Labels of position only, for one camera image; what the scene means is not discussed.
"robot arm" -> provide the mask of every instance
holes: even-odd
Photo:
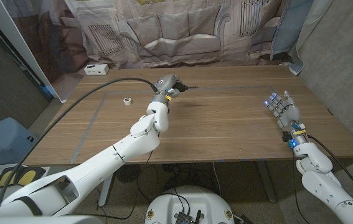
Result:
[[[132,126],[129,135],[79,166],[36,180],[14,192],[1,204],[0,217],[71,213],[89,192],[125,162],[159,146],[158,133],[168,129],[168,103],[180,93],[179,83],[175,75],[160,78],[156,83],[160,88],[146,111],[148,115]]]
[[[296,167],[302,174],[306,190],[325,203],[343,223],[353,223],[353,198],[341,187],[332,173],[332,162],[318,147],[309,142],[301,113],[287,91],[285,98],[272,93],[265,105],[276,116],[283,130],[283,140],[288,142],[298,159]]]

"black cable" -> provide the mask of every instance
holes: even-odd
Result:
[[[26,152],[26,154],[24,155],[24,157],[17,163],[17,165],[14,167],[14,169],[12,170],[12,172],[10,173],[9,177],[6,179],[1,191],[0,191],[0,206],[1,203],[3,201],[3,197],[5,194],[5,191],[7,189],[7,186],[10,183],[10,180],[12,179],[12,177],[14,176],[14,174],[16,172],[18,172],[18,170],[20,169],[21,164],[25,161],[25,159],[27,159],[27,157],[29,156],[29,154],[34,150],[34,148],[36,147],[36,145],[38,145],[38,143],[40,143],[40,141],[45,137],[45,135],[58,123],[58,121],[60,121],[75,105],[77,105],[79,102],[81,102],[83,99],[85,99],[87,96],[89,96],[90,94],[94,93],[95,91],[108,86],[112,83],[116,83],[116,82],[120,82],[120,81],[125,81],[125,80],[135,80],[135,81],[140,81],[140,82],[145,82],[147,84],[149,84],[151,86],[151,88],[154,90],[154,92],[158,92],[157,88],[149,81],[144,80],[142,78],[117,78],[114,79],[112,81],[106,82],[92,90],[90,90],[89,92],[87,92],[86,94],[84,94],[83,96],[81,96],[79,99],[77,99],[71,106],[69,106],[43,133],[42,135],[38,138],[38,140],[31,146],[31,148]]]
[[[103,211],[104,215],[107,216],[106,212],[104,211],[104,209],[102,207],[99,206],[99,208]]]
[[[176,196],[178,197],[178,199],[181,201],[181,204],[182,204],[182,213],[184,213],[184,205],[183,205],[181,196],[179,196],[179,195],[177,194],[177,191],[176,191],[176,188],[175,188],[175,187],[174,187],[174,191],[175,191],[175,194],[176,194]]]
[[[323,147],[323,149],[325,149],[331,156],[332,158],[334,158],[337,163],[342,167],[342,169],[345,171],[345,173],[351,178],[351,180],[353,181],[353,176],[352,174],[346,169],[346,167],[339,161],[339,159],[337,159],[337,157],[323,144],[321,143],[319,140],[317,140],[315,137],[308,135],[308,138],[311,138],[313,140],[315,140],[317,143],[319,143],[319,145],[321,147]]]
[[[188,214],[188,215],[190,214],[190,204],[189,204],[189,202],[187,201],[187,199],[184,198],[183,196],[176,195],[176,194],[172,194],[172,193],[163,193],[163,194],[160,194],[159,196],[161,196],[161,195],[173,195],[173,196],[178,196],[178,197],[183,198],[183,199],[186,201],[187,205],[189,206],[189,210],[187,211],[187,214]]]
[[[298,209],[299,214],[301,215],[301,217],[303,218],[303,220],[305,220],[305,222],[307,224],[309,224],[309,222],[305,219],[305,217],[302,215],[301,209],[299,209],[299,205],[298,205],[298,198],[296,196],[296,180],[295,180],[295,153],[293,151],[293,175],[294,175],[294,192],[295,192],[295,203],[296,203],[296,208]]]
[[[95,187],[95,189],[97,190],[97,192],[99,192],[99,196],[100,196],[100,194],[101,194],[101,193],[100,193],[100,190],[99,190],[97,187]],[[100,206],[99,206],[99,201],[97,201],[97,208],[96,208],[96,211],[97,211],[99,208],[103,211],[103,213],[104,213],[105,215],[107,215],[106,212],[104,211],[103,207],[100,207]]]
[[[145,166],[146,166],[147,163],[149,162],[150,157],[151,157],[152,154],[153,154],[153,152],[151,151],[149,157],[147,158],[147,161],[146,161]],[[127,219],[133,214],[134,208],[135,208],[135,206],[136,206],[137,198],[138,198],[138,191],[136,191],[136,195],[134,196],[134,202],[133,202],[133,206],[132,206],[132,211],[131,211],[131,213],[129,213],[129,215],[128,215],[127,217],[113,217],[113,216],[111,216],[111,215],[107,215],[106,213],[105,213],[105,215],[100,215],[100,214],[85,214],[85,213],[77,213],[77,214],[73,214],[73,215],[93,215],[93,216],[96,216],[96,217],[106,217],[106,218],[113,218],[113,219],[117,219],[117,220],[127,220]]]

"gray tape line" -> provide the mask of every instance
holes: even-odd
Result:
[[[82,145],[83,143],[85,142],[86,138],[88,137],[88,134],[89,134],[89,131],[90,129],[92,128],[95,120],[96,120],[96,117],[97,117],[97,114],[99,113],[100,109],[101,109],[101,106],[103,106],[103,103],[104,103],[104,100],[106,99],[106,96],[107,96],[107,93],[104,94],[103,98],[101,99],[96,111],[95,111],[95,114],[93,115],[92,119],[90,120],[90,123],[88,125],[88,128],[85,130],[82,138],[81,138],[81,141],[79,142],[77,148],[75,149],[74,151],[74,154],[72,155],[71,159],[70,159],[70,163],[73,164],[75,159],[77,158],[77,155],[79,153],[79,150],[82,148]]]
[[[210,90],[239,90],[239,89],[244,89],[244,88],[270,88],[272,91],[275,91],[273,86],[269,85],[252,85],[252,86],[229,86],[229,87],[209,87],[209,88],[196,88],[196,89],[190,89],[189,91],[210,91]],[[92,128],[96,116],[99,113],[101,106],[103,106],[104,101],[106,100],[107,95],[112,95],[112,94],[123,94],[123,93],[151,93],[153,92],[152,90],[130,90],[130,91],[108,91],[103,95],[103,98],[101,99],[95,114],[93,115],[92,119],[90,120],[90,123],[88,125],[88,128],[85,130],[81,141],[79,142],[77,148],[74,151],[74,154],[72,155],[70,159],[70,163],[73,164],[75,159],[77,158],[77,155],[79,153],[79,150],[82,148],[83,143],[85,142],[86,138],[88,137],[89,131]]]

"yellow object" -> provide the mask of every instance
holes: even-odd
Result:
[[[26,172],[18,181],[18,185],[25,186],[34,180],[34,177],[36,176],[37,172],[34,170],[30,170]]]
[[[302,133],[305,133],[305,130],[294,132],[294,134],[302,134]]]
[[[2,179],[1,179],[1,181],[0,181],[0,187],[3,187],[5,181],[7,180],[7,178],[9,177],[9,175],[10,175],[11,172],[12,172],[12,171],[9,170],[9,171],[7,171],[5,174],[3,174]],[[11,179],[10,182],[9,182],[9,185],[14,184],[14,177],[15,177],[15,176],[16,176],[16,175],[13,175],[12,179]]]

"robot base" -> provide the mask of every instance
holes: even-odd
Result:
[[[181,186],[176,188],[178,195],[184,197],[190,205],[191,220],[196,222],[196,216],[201,210],[199,224],[234,224],[232,210],[228,203],[219,195],[198,186]],[[182,203],[174,189],[164,192],[154,199],[146,213],[145,224],[177,223],[179,212],[183,210]],[[188,213],[189,206],[181,197],[184,206],[184,214]]]

